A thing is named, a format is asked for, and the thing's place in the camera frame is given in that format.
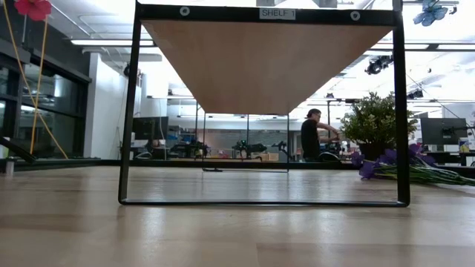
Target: shelf label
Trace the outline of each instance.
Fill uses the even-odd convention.
[[[284,8],[260,8],[259,19],[295,20],[295,10]]]

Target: black shirt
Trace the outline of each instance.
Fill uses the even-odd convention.
[[[308,119],[302,123],[301,141],[304,149],[304,159],[316,159],[320,154],[320,142],[318,141],[317,122],[315,120]]]

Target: black metal shelf frame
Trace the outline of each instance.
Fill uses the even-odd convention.
[[[407,207],[410,203],[409,151],[407,146],[407,100],[404,51],[404,24],[402,20],[402,0],[393,0],[393,10],[291,10],[292,20],[262,19],[261,10],[268,7],[198,7],[180,5],[140,4],[136,1],[134,32],[127,102],[125,106],[125,125],[123,150],[120,165],[119,202],[123,205],[345,205],[364,207]],[[128,198],[128,171],[131,165],[129,154],[131,146],[132,120],[134,117],[134,97],[139,63],[140,34],[142,20],[185,20],[205,22],[255,22],[287,24],[338,24],[355,26],[393,27],[394,85],[396,95],[396,141],[397,141],[397,192],[396,202],[339,202],[339,201],[153,201],[131,200]]]

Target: blue butterfly decoration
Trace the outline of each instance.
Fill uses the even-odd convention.
[[[422,13],[417,15],[413,20],[414,24],[422,23],[422,26],[431,26],[434,21],[441,20],[447,14],[448,8],[437,4],[439,0],[424,0],[422,2]]]

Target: wooden floor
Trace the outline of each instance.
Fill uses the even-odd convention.
[[[475,190],[413,186],[409,208],[121,206],[119,169],[0,177],[1,267],[475,266]],[[133,168],[150,200],[391,200],[352,171]]]

